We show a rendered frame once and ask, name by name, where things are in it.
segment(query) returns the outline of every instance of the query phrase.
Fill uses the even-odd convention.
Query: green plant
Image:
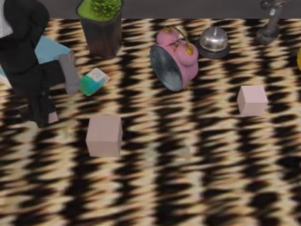
[[[98,16],[113,18],[121,8],[121,0],[89,0],[90,6]]]

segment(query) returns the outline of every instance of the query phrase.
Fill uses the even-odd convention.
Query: leopard print tablecloth
[[[100,61],[79,21],[52,20],[47,35],[74,50],[79,72],[98,67],[111,80],[91,97],[55,88],[61,120],[41,130],[18,121],[22,100],[0,87],[0,226],[299,226],[301,20],[282,20],[262,47],[254,36],[265,22],[124,20],[118,56]],[[191,40],[220,26],[231,44],[225,59],[201,58],[190,89],[176,93],[148,58],[169,25]],[[264,85],[263,116],[239,116],[241,85]],[[89,157],[96,113],[122,116],[120,159]]]

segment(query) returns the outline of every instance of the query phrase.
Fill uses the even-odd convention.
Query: gray pot
[[[112,20],[103,22],[83,18],[78,14],[78,8],[83,1],[84,0],[77,6],[76,13],[80,18],[90,54],[103,59],[114,58],[121,47],[121,13],[123,0],[121,0],[121,9],[116,16]]]

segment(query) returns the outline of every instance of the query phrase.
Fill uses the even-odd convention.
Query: black garment
[[[28,120],[39,127],[55,111],[49,87],[65,81],[59,62],[39,64],[35,48],[49,21],[49,13],[36,0],[5,0],[4,17],[13,33],[0,38],[0,64],[17,95],[28,100]]]

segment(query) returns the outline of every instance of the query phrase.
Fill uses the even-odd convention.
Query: gray background
[[[80,0],[39,0],[52,18],[75,19]],[[267,18],[261,0],[124,0],[123,18]],[[282,18],[301,18],[301,0],[292,0]]]

